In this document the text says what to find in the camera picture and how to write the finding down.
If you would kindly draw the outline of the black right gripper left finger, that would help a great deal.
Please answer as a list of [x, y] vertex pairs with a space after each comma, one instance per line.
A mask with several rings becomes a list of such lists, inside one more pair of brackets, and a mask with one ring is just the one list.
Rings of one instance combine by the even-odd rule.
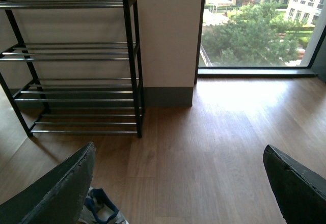
[[93, 142], [1, 204], [1, 223], [77, 223], [91, 185]]

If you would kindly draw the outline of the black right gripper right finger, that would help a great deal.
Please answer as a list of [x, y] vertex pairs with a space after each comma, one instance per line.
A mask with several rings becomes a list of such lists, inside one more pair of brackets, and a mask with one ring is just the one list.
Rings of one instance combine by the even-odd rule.
[[325, 223], [325, 178], [273, 145], [263, 164], [286, 223]]

